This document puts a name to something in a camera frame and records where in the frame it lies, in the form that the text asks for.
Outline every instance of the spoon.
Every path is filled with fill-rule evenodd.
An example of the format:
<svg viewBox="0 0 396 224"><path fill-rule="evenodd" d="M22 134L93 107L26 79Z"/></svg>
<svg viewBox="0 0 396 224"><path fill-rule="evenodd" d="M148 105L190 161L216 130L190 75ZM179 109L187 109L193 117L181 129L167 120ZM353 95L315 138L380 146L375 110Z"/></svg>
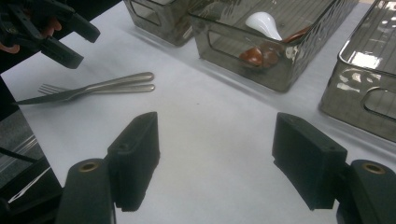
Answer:
<svg viewBox="0 0 396 224"><path fill-rule="evenodd" d="M256 12L251 14L247 18L245 24L270 38L282 40L282 37L277 32L274 18L266 12Z"/></svg>

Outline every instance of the white table surface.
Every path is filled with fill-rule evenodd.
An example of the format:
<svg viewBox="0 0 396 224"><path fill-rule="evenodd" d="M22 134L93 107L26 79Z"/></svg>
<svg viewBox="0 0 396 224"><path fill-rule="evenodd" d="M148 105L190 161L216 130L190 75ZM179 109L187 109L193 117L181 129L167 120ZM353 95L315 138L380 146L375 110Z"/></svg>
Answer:
<svg viewBox="0 0 396 224"><path fill-rule="evenodd" d="M287 93L277 93L199 59L195 40L175 48L136 28L123 3L92 21L96 43L62 41L85 57L62 67L41 53L2 77L15 99L39 96L42 83L78 88L150 71L151 93L89 95L68 103L24 105L49 163L64 184L68 169L106 149L136 116L159 114L161 159L140 209L118 223L336 223L333 210L310 211L271 156L276 113L306 119L348 150L396 170L396 145L332 119L318 103L336 56L369 5L360 3Z"/></svg>

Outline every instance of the clear plastic bin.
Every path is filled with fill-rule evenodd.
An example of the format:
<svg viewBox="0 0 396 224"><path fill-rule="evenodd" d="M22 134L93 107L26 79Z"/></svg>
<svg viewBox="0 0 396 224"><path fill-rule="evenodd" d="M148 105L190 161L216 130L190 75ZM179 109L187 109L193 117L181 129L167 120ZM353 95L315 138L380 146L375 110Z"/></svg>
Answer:
<svg viewBox="0 0 396 224"><path fill-rule="evenodd" d="M202 59L284 92L357 4L358 0L204 0L189 13ZM259 11L274 17L282 40L245 25ZM300 38L288 42L302 31ZM252 50L261 60L244 57Z"/></svg>
<svg viewBox="0 0 396 224"><path fill-rule="evenodd" d="M320 109L396 142L396 1L375 1L338 55Z"/></svg>
<svg viewBox="0 0 396 224"><path fill-rule="evenodd" d="M175 45L192 37L188 9L198 0L123 0L134 24Z"/></svg>

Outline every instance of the fork handle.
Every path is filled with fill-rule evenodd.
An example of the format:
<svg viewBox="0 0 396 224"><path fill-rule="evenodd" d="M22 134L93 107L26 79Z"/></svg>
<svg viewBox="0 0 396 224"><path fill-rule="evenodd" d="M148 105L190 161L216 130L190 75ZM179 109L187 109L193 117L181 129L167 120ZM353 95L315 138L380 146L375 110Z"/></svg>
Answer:
<svg viewBox="0 0 396 224"><path fill-rule="evenodd" d="M101 91L94 91L93 93L130 93L130 92L147 92L154 91L155 86L152 84L130 86L130 87L116 87L114 89L105 89Z"/></svg>
<svg viewBox="0 0 396 224"><path fill-rule="evenodd" d="M130 75L127 77L119 77L116 79L111 79L109 81L91 84L91 85L87 86L84 91L85 92L100 91L100 90L105 90L105 89L109 89L112 87L117 87L120 85L127 85L127 84L132 84L132 83L151 81L152 79L154 79L154 74L152 74L150 72L133 74L133 75Z"/></svg>

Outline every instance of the fork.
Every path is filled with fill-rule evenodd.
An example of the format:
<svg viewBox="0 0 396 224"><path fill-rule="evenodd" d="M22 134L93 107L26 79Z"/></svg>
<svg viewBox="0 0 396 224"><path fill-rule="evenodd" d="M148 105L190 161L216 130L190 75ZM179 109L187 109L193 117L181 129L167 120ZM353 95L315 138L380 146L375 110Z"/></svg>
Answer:
<svg viewBox="0 0 396 224"><path fill-rule="evenodd" d="M31 99L18 101L15 102L14 105L36 105L36 104L44 104L51 102L68 101L80 95L87 94L90 92L112 90L113 88L119 88L119 87L124 87L123 92L131 92L131 89L136 89L136 88L138 89L142 88L139 90L139 92L153 91L155 89L154 85L140 85L140 87L137 85L131 86L132 84L148 82L151 81L152 79L154 79L154 75L150 72L139 73L127 77L119 77L109 81L91 84L75 90L60 91L45 96L39 96Z"/></svg>
<svg viewBox="0 0 396 224"><path fill-rule="evenodd" d="M124 86L124 87L116 87L114 89L104 89L99 91L93 91L92 93L127 93L127 92L144 92L144 91L153 91L155 89L154 85L139 85L139 86ZM50 84L44 83L38 88L38 91L45 94L50 95L54 93L59 93L61 91L70 91L70 89L64 87L58 87Z"/></svg>

